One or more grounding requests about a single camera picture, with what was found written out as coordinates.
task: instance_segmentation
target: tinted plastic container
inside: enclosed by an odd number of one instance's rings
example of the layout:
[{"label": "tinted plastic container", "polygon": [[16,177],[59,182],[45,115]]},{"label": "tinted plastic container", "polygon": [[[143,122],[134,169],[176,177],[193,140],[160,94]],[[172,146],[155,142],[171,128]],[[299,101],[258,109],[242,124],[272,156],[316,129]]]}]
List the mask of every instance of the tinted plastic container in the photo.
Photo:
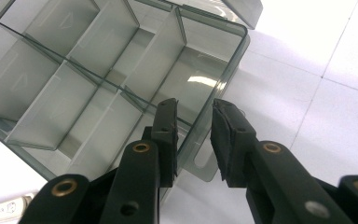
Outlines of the tinted plastic container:
[{"label": "tinted plastic container", "polygon": [[176,98],[179,166],[210,180],[214,158],[194,158],[248,45],[243,25],[168,2],[2,0],[0,140],[46,179],[92,180]]}]

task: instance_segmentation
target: box compartment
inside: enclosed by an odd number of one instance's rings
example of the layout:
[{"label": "box compartment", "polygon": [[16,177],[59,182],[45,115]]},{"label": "box compartment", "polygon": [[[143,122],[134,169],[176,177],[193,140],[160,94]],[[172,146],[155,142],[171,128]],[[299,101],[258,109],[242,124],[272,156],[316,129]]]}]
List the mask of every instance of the box compartment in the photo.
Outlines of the box compartment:
[{"label": "box compartment", "polygon": [[47,179],[95,179],[176,98],[183,165],[248,45],[242,25],[167,2],[16,1],[0,17],[0,140]]}]

